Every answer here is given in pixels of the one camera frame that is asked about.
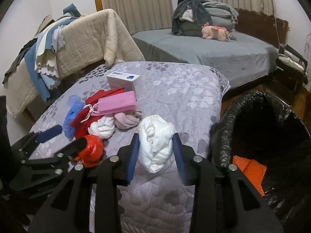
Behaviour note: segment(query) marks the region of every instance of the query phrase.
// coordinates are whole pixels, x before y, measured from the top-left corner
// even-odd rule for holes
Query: white plastic bag
[[[138,159],[150,173],[156,173],[173,153],[174,125],[153,115],[140,122],[137,132],[140,141]]]

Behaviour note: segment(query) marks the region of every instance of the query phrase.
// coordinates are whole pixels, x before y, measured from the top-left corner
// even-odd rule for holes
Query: dark gray cloth
[[[205,8],[218,8],[222,10],[226,10],[231,13],[231,20],[236,21],[238,23],[238,12],[229,4],[222,3],[222,2],[207,2],[204,3],[203,6]],[[217,17],[227,17],[226,15],[211,15],[211,16],[217,16]]]
[[[183,16],[187,7],[190,7],[193,12],[193,21],[198,26],[203,26],[206,23],[213,25],[212,18],[208,11],[206,11],[205,7],[202,3],[206,3],[208,1],[205,0],[185,0],[178,4],[174,14],[172,16],[172,33],[178,34],[180,30],[179,17]]]
[[[230,18],[214,17],[212,16],[213,26],[225,27],[230,32],[236,25],[236,22]]]
[[[16,57],[16,59],[11,64],[10,68],[5,72],[2,84],[5,84],[8,81],[9,77],[11,76],[11,74],[16,72],[16,68],[18,67],[19,63],[22,61],[22,59],[24,58],[26,53],[30,50],[30,48],[36,42],[37,42],[37,38],[34,38],[34,39],[30,40],[27,44],[25,44],[23,46],[23,48],[21,48],[21,50],[20,50],[18,56]]]

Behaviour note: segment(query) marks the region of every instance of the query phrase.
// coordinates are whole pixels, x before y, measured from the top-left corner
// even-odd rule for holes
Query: white drawstring cord
[[[89,112],[88,112],[86,118],[85,118],[84,120],[82,120],[80,123],[83,123],[83,122],[85,122],[86,120],[88,120],[88,119],[90,118],[90,116],[91,116],[92,113],[99,114],[99,112],[95,110],[95,107],[97,107],[97,106],[98,106],[98,103],[94,104],[94,106],[92,106],[91,104],[86,104],[86,105],[83,107],[83,109],[85,109],[85,108],[90,108],[90,110],[89,110]]]

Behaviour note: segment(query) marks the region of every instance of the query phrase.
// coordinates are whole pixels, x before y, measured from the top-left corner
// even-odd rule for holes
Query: pink paper bag
[[[136,96],[134,91],[128,91],[104,98],[100,98],[94,105],[92,116],[101,116],[112,113],[136,109]]]

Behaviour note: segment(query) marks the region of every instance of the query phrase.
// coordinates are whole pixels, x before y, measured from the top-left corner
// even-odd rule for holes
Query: orange mat
[[[232,163],[245,174],[248,180],[254,185],[261,196],[265,195],[261,182],[266,173],[267,167],[259,164],[256,160],[233,156]]]

